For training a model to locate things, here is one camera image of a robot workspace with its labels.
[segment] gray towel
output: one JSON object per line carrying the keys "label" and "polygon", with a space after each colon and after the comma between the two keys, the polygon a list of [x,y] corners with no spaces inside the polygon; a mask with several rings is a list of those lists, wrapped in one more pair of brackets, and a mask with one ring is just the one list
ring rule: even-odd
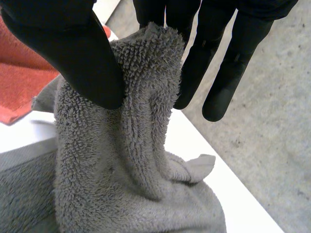
{"label": "gray towel", "polygon": [[[94,105],[61,76],[52,83],[58,82],[54,192],[60,232],[225,233],[222,207],[202,181],[215,157],[184,162],[164,150],[178,93],[181,36],[151,23],[111,46],[126,83],[122,108]],[[34,110],[51,109],[44,107],[45,90]]]}

